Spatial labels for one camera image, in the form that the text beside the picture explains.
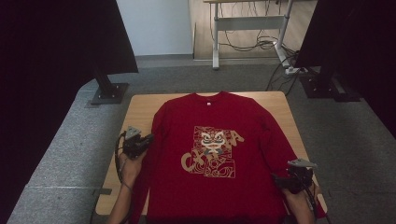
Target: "wooden table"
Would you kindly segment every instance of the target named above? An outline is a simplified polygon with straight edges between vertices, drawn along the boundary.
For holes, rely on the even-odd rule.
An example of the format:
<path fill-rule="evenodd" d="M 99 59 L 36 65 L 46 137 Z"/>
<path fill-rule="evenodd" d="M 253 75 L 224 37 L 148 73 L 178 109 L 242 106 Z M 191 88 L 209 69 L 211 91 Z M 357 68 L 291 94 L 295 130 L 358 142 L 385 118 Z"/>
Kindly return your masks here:
<path fill-rule="evenodd" d="M 204 0 L 204 3 L 215 5 L 215 16 L 213 20 L 213 69 L 219 69 L 219 31 L 234 30 L 280 30 L 279 37 L 274 42 L 275 50 L 279 60 L 284 68 L 289 68 L 290 63 L 282 49 L 283 38 L 285 37 L 286 28 L 290 18 L 293 0 L 289 0 L 286 14 L 281 16 L 264 16 L 264 17 L 231 17 L 219 18 L 219 4 L 237 3 L 237 2 L 260 2 L 264 0 Z"/>
<path fill-rule="evenodd" d="M 282 131 L 288 138 L 291 147 L 298 158 L 308 160 L 303 141 L 297 130 L 293 116 L 291 114 L 285 94 L 281 91 L 252 91 L 252 92 L 234 92 L 235 94 L 253 98 L 262 107 L 266 108 L 276 119 Z M 213 95 L 215 93 L 199 93 L 200 95 Z M 128 126 L 133 126 L 142 131 L 142 136 L 151 132 L 151 124 L 154 114 L 158 109 L 168 100 L 186 95 L 186 93 L 176 94 L 149 94 L 149 95 L 135 95 L 129 105 L 128 111 L 125 116 L 120 132 L 125 131 Z M 103 185 L 104 191 L 109 191 L 110 194 L 101 194 L 99 196 L 96 213 L 98 215 L 109 215 L 111 209 L 117 200 L 120 190 L 120 181 L 117 176 L 116 166 L 114 163 L 114 156 L 108 167 L 106 180 Z M 324 202 L 322 195 L 319 195 L 320 203 L 325 212 L 327 206 Z M 148 211 L 148 200 L 146 201 L 145 208 L 142 215 Z"/>

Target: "metal stand base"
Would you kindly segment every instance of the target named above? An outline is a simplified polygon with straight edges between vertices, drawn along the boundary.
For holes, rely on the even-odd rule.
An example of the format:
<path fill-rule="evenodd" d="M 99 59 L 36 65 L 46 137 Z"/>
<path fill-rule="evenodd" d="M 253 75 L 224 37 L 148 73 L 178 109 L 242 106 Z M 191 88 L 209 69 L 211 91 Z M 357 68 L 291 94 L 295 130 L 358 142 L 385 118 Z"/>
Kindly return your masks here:
<path fill-rule="evenodd" d="M 282 67 L 283 68 L 289 68 L 290 67 L 290 63 L 288 61 L 288 58 L 286 57 L 285 51 L 282 48 L 278 49 L 276 42 L 274 42 L 274 45 L 275 45 L 275 50 L 276 50 L 277 57 L 282 62 Z"/>
<path fill-rule="evenodd" d="M 308 98 L 333 98 L 336 102 L 359 102 L 361 96 L 350 89 L 345 83 L 342 85 L 336 77 L 327 86 L 319 86 L 314 77 L 300 77 L 305 94 Z"/>
<path fill-rule="evenodd" d="M 104 94 L 102 90 L 98 88 L 96 94 L 93 96 L 91 101 L 92 105 L 115 105 L 120 104 L 122 97 L 126 90 L 128 89 L 128 83 L 113 83 L 114 87 L 111 94 Z"/>

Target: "sweatshirt sleeve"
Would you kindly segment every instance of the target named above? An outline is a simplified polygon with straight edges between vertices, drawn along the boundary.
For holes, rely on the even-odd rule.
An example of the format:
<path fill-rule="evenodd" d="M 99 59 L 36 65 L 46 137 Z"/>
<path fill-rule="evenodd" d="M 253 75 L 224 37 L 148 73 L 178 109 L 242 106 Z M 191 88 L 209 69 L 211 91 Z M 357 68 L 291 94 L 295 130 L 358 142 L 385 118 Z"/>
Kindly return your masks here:
<path fill-rule="evenodd" d="M 138 223 L 143 207 L 146 203 L 146 198 L 149 193 L 151 185 L 151 178 L 158 164 L 158 159 L 161 157 L 162 141 L 163 141 L 163 120 L 166 115 L 167 103 L 163 104 L 157 113 L 154 115 L 152 121 L 151 133 L 154 134 L 154 141 L 150 144 L 146 157 L 142 162 L 142 169 L 138 178 L 135 181 L 132 195 L 132 214 L 130 223 Z"/>
<path fill-rule="evenodd" d="M 297 159 L 291 145 L 273 115 L 258 105 L 262 133 L 260 144 L 262 154 L 272 173 L 288 176 L 288 161 Z"/>

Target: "wooden tabletop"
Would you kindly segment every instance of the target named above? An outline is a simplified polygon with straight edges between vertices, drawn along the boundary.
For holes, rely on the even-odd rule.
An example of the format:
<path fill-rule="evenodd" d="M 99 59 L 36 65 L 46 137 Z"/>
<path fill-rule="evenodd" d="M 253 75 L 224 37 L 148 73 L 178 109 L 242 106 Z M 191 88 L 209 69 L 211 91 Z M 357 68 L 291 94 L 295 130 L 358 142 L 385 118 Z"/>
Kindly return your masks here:
<path fill-rule="evenodd" d="M 288 138 L 291 147 L 298 158 L 302 158 L 309 161 L 308 155 L 306 154 L 303 141 L 297 130 L 294 118 L 291 114 L 288 102 L 285 94 L 281 91 L 251 91 L 251 92 L 233 92 L 238 95 L 253 98 L 262 107 L 267 109 L 276 119 L 280 128 Z M 187 93 L 175 93 L 175 94 L 146 94 L 146 95 L 135 95 L 129 105 L 128 111 L 125 116 L 122 128 L 120 132 L 127 130 L 128 126 L 133 126 L 142 131 L 142 136 L 146 136 L 151 132 L 151 124 L 154 118 L 154 114 L 160 109 L 160 107 L 168 100 L 181 97 Z M 216 93 L 198 93 L 200 95 L 213 95 Z M 111 189 L 111 194 L 101 194 L 96 205 L 96 213 L 99 215 L 109 215 L 111 209 L 117 200 L 117 196 L 120 190 L 120 181 L 117 176 L 116 166 L 114 162 L 114 156 L 108 167 L 106 180 L 103 185 L 103 189 Z M 320 203 L 325 212 L 327 212 L 327 206 L 324 202 L 322 195 L 319 195 Z M 143 209 L 142 215 L 145 215 L 148 211 L 148 200 L 145 208 Z"/>

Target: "cable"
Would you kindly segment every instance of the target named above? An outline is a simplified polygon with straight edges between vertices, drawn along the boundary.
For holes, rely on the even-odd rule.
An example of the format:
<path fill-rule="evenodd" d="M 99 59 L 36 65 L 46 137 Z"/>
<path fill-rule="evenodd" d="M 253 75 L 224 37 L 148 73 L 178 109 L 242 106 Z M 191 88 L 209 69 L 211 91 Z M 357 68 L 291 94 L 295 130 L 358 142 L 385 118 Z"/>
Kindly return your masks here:
<path fill-rule="evenodd" d="M 327 222 L 329 223 L 329 224 L 332 224 L 332 222 L 330 221 L 330 218 L 329 218 L 329 216 L 326 214 L 326 220 L 327 220 Z"/>
<path fill-rule="evenodd" d="M 293 57 L 293 55 L 286 57 L 286 58 L 285 58 L 282 62 L 280 62 L 280 64 L 276 67 L 275 71 L 274 71 L 273 74 L 270 76 L 270 80 L 268 81 L 268 84 L 267 84 L 267 87 L 265 88 L 265 91 L 268 91 L 270 85 L 272 84 L 271 81 L 272 81 L 272 79 L 274 78 L 275 73 L 276 73 L 277 69 L 279 69 L 280 65 L 281 65 L 283 62 L 285 62 L 287 59 L 291 58 L 291 57 Z"/>
<path fill-rule="evenodd" d="M 265 7 L 266 7 L 266 9 L 265 9 L 265 16 L 268 15 L 268 9 L 270 8 L 271 0 L 268 0 L 267 2 L 265 2 Z"/>
<path fill-rule="evenodd" d="M 278 11 L 279 15 L 280 15 L 280 8 L 281 7 L 282 7 L 282 0 L 279 0 L 279 11 Z"/>
<path fill-rule="evenodd" d="M 296 80 L 297 80 L 298 72 L 300 72 L 300 70 L 301 70 L 301 69 L 298 69 L 298 70 L 297 70 L 297 72 L 296 72 L 297 74 L 295 75 L 294 80 L 293 80 L 293 82 L 291 83 L 291 85 L 290 85 L 290 87 L 289 87 L 289 90 L 288 90 L 288 92 L 286 92 L 285 96 L 288 96 L 288 95 L 289 95 L 289 93 L 290 93 L 290 91 L 291 91 L 291 88 L 294 86 L 294 83 L 295 83 Z"/>
<path fill-rule="evenodd" d="M 125 134 L 126 134 L 126 132 L 123 132 L 122 134 L 120 134 L 119 138 L 117 138 L 116 146 L 115 146 L 115 149 L 114 149 L 114 160 L 115 160 L 115 163 L 116 163 L 117 175 L 119 176 L 120 182 L 122 181 L 122 175 L 120 173 L 120 161 L 119 161 L 119 150 L 122 148 L 122 147 L 120 147 L 120 140 L 121 140 L 121 138 L 124 138 L 124 140 L 125 140 Z M 131 213 L 132 213 L 132 202 L 130 204 L 130 208 L 128 209 L 128 213 L 122 219 L 120 224 L 126 223 L 128 221 L 128 219 L 129 219 L 129 217 L 131 216 Z"/>
<path fill-rule="evenodd" d="M 298 178 L 300 183 L 303 185 L 306 194 L 308 195 L 308 199 L 309 199 L 309 202 L 311 203 L 312 211 L 314 213 L 314 219 L 315 219 L 314 222 L 317 223 L 318 210 L 317 210 L 317 203 L 315 202 L 315 197 L 314 197 L 314 195 L 312 195 L 311 190 L 309 190 L 309 187 L 304 183 L 304 181 L 295 173 L 294 173 L 294 176 L 296 176 Z"/>
<path fill-rule="evenodd" d="M 258 16 L 259 16 L 259 13 L 257 13 L 256 2 L 253 2 L 253 11 L 254 11 L 254 15 L 252 15 L 252 16 L 258 17 Z"/>
<path fill-rule="evenodd" d="M 233 17 L 233 8 L 236 6 L 236 4 L 238 4 L 238 3 L 234 3 L 233 4 L 233 7 L 231 8 L 231 17 Z"/>
<path fill-rule="evenodd" d="M 284 49 L 289 54 L 298 54 L 299 50 L 289 49 L 285 44 L 282 43 L 282 49 Z"/>
<path fill-rule="evenodd" d="M 265 12 L 265 15 L 268 14 L 268 9 L 269 9 L 269 6 L 270 6 L 270 0 L 268 0 L 267 2 L 268 2 L 268 5 L 266 5 L 266 12 Z M 212 40 L 214 40 L 214 37 L 213 37 L 213 29 L 212 29 L 212 20 L 211 20 L 211 18 L 212 18 L 212 5 L 211 5 L 211 4 L 209 4 L 209 5 L 210 5 L 210 10 L 209 10 L 209 12 L 210 12 L 210 13 L 209 13 L 209 19 L 210 19 L 210 23 L 209 23 L 209 24 L 210 24 L 210 34 L 211 34 L 211 36 L 212 36 Z M 219 5 L 219 8 L 220 8 L 221 17 L 224 18 L 223 10 L 222 10 L 222 4 Z M 258 13 L 257 13 L 256 5 L 254 5 L 254 12 L 255 12 L 255 14 L 256 14 L 256 16 L 257 16 Z M 237 51 L 250 51 L 250 50 L 253 50 L 253 49 L 257 48 L 257 47 L 260 47 L 261 49 L 271 49 L 271 48 L 273 48 L 273 47 L 275 46 L 274 40 L 277 41 L 277 38 L 275 38 L 275 37 L 273 37 L 273 36 L 269 36 L 269 35 L 260 36 L 260 33 L 262 32 L 262 30 L 260 30 L 259 33 L 258 33 L 258 35 L 257 35 L 257 38 L 256 38 L 256 45 L 250 46 L 250 47 L 238 47 L 238 46 L 233 45 L 233 44 L 231 43 L 231 41 L 230 41 L 230 38 L 228 37 L 228 34 L 232 34 L 233 32 L 234 32 L 234 31 L 232 31 L 232 32 L 230 32 L 230 31 L 224 31 L 224 34 L 226 35 L 226 38 L 227 38 L 227 41 L 228 41 L 228 44 L 219 43 L 219 45 L 222 45 L 222 46 L 229 46 L 229 47 L 231 47 L 231 48 L 233 48 L 233 49 L 235 49 L 235 50 L 237 50 Z M 272 38 L 272 39 L 274 39 L 274 40 L 262 40 L 262 38 Z"/>
<path fill-rule="evenodd" d="M 282 82 L 282 83 L 280 84 L 280 86 L 277 88 L 278 91 L 280 91 L 280 89 L 282 88 L 282 86 L 283 86 L 284 84 L 289 83 L 289 82 L 291 82 L 291 81 L 293 80 L 292 77 L 288 77 L 287 79 L 288 79 L 287 81 Z"/>
<path fill-rule="evenodd" d="M 244 11 L 244 3 L 241 4 L 241 16 L 244 14 L 243 11 Z"/>
<path fill-rule="evenodd" d="M 278 77 L 277 79 L 275 79 L 274 81 L 272 81 L 271 82 L 271 90 L 273 90 L 274 89 L 274 86 L 273 86 L 273 84 L 275 83 L 275 82 L 277 82 L 280 78 L 282 78 L 283 76 L 280 76 L 280 77 Z M 288 81 L 286 81 L 286 82 L 283 82 L 282 84 L 284 84 L 284 83 L 287 83 L 287 82 L 289 82 L 289 81 L 291 81 L 291 76 L 287 76 L 287 77 L 283 77 L 283 78 L 285 78 L 285 79 L 288 79 Z"/>

